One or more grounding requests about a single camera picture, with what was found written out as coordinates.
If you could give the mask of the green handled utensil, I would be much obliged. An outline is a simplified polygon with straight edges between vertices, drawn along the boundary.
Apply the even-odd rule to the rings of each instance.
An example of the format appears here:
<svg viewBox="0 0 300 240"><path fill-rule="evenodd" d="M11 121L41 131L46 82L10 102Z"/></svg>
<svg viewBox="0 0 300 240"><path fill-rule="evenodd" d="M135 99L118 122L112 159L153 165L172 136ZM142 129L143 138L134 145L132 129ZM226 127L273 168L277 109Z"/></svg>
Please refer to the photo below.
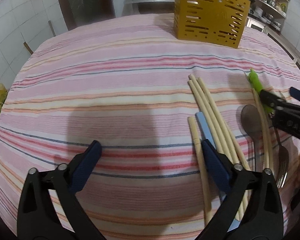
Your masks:
<svg viewBox="0 0 300 240"><path fill-rule="evenodd" d="M253 69L251 69L249 74L247 75L247 79L253 89L256 90L257 94L260 95L260 91L263 89L263 85L258 78L258 74ZM262 103L262 106L267 115L273 114L273 110L270 107L266 106L264 103Z"/></svg>

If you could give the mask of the brown metal spoon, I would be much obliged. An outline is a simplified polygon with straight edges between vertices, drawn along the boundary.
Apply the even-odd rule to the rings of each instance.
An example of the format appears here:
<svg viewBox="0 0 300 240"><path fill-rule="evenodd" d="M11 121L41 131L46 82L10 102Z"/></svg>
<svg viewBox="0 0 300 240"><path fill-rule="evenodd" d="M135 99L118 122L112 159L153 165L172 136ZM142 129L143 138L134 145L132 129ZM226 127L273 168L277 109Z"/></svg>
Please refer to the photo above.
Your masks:
<svg viewBox="0 0 300 240"><path fill-rule="evenodd" d="M262 137L261 117L253 105L245 105L241 110L241 124L244 131L252 139L254 146L254 170L262 171L260 141Z"/></svg>

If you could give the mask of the pink striped tablecloth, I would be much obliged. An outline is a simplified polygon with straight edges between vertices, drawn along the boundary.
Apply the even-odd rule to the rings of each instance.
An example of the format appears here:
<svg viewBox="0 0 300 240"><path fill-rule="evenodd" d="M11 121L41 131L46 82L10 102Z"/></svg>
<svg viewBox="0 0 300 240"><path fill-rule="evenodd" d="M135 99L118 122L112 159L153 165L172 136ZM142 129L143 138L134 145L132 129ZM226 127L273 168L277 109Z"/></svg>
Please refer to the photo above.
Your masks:
<svg viewBox="0 0 300 240"><path fill-rule="evenodd" d="M92 141L102 157L77 194L107 239L194 239L203 191L188 117L200 77L248 163L240 124L254 104L246 74L291 101L300 70L267 35L245 28L239 47L178 40L171 14L134 15L79 27L41 44L23 65L0 113L0 217L17 232L27 172L68 163Z"/></svg>

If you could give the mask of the dark wooden door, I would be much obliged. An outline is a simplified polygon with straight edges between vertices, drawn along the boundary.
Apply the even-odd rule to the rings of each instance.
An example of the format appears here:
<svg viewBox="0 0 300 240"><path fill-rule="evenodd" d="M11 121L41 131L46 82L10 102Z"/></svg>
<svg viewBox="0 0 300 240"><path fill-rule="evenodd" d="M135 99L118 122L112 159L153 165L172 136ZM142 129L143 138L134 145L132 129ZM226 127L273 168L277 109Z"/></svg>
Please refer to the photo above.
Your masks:
<svg viewBox="0 0 300 240"><path fill-rule="evenodd" d="M58 0L68 30L115 17L112 0Z"/></svg>

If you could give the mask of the metal fork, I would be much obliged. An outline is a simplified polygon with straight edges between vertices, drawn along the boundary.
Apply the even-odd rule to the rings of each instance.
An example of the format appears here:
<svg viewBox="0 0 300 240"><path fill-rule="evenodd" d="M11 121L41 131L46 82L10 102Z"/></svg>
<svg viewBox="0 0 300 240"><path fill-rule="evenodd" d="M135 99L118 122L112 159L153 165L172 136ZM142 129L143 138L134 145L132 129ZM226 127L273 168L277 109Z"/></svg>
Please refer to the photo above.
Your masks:
<svg viewBox="0 0 300 240"><path fill-rule="evenodd" d="M283 188L287 175L288 175L288 168L289 168L289 152L288 150L282 145L279 132L277 128L274 128L277 143L279 146L279 151L278 151L278 158L279 158L279 170L277 174L277 187L279 189Z"/></svg>

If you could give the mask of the yellow perforated utensil holder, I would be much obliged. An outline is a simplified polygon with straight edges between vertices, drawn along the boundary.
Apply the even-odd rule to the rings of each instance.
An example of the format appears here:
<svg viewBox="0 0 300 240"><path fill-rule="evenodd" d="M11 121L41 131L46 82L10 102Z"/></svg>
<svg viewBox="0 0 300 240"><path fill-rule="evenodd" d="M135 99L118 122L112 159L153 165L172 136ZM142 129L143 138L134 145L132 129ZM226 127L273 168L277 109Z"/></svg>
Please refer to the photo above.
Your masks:
<svg viewBox="0 0 300 240"><path fill-rule="evenodd" d="M177 39L238 48L250 0L174 0L174 4Z"/></svg>

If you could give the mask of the blue handled utensil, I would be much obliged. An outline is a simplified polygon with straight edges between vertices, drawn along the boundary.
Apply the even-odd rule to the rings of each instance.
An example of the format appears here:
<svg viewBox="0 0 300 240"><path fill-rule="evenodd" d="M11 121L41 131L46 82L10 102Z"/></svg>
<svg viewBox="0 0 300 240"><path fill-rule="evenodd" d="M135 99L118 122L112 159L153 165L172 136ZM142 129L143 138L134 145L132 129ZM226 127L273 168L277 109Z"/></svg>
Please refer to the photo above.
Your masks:
<svg viewBox="0 0 300 240"><path fill-rule="evenodd" d="M216 150L216 145L204 114L202 112L196 113L196 119L203 137L201 146L205 165L215 185L219 189L219 198L222 202L231 191L229 185L230 175L221 162L221 154Z"/></svg>

